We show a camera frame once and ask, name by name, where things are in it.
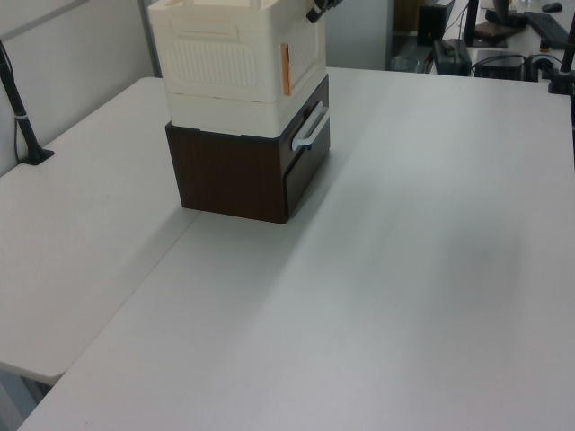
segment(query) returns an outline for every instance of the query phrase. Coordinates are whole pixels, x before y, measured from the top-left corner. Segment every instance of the white table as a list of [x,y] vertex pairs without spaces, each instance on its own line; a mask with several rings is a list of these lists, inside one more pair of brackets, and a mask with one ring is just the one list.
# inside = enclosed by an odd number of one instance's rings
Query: white table
[[295,218],[201,213],[21,431],[572,429],[568,98],[330,74]]
[[54,383],[198,214],[181,208],[168,121],[142,80],[0,179],[0,368]]

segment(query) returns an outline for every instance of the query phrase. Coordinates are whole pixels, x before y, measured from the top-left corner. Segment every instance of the white plastic storage box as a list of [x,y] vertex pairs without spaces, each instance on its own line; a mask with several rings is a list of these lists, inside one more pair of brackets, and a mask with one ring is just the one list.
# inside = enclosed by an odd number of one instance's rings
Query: white plastic storage box
[[172,123],[278,137],[326,76],[310,0],[160,0],[149,7]]

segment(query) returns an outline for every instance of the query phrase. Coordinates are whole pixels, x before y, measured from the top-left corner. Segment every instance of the keyboard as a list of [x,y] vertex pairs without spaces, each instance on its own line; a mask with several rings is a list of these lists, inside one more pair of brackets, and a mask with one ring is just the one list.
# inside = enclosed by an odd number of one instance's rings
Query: keyboard
[[548,13],[525,12],[529,24],[539,36],[549,40],[551,48],[565,49],[567,47],[567,31]]

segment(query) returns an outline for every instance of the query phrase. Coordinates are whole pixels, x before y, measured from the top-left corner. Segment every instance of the drawer handle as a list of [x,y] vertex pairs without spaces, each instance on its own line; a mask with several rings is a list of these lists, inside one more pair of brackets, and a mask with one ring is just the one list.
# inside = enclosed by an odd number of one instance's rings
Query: drawer handle
[[299,146],[313,144],[328,119],[330,119],[330,109],[325,108],[323,102],[319,101],[302,128],[297,132],[294,140],[291,141],[291,149],[295,151]]

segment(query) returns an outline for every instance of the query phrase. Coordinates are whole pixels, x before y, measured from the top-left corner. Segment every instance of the white wall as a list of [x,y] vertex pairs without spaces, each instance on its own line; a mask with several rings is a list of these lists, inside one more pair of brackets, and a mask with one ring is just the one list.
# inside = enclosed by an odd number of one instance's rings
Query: white wall
[[[4,45],[41,145],[154,75],[137,0],[90,0]],[[0,87],[0,175],[14,166],[13,111]]]
[[326,16],[328,66],[386,69],[391,56],[394,0],[344,0]]

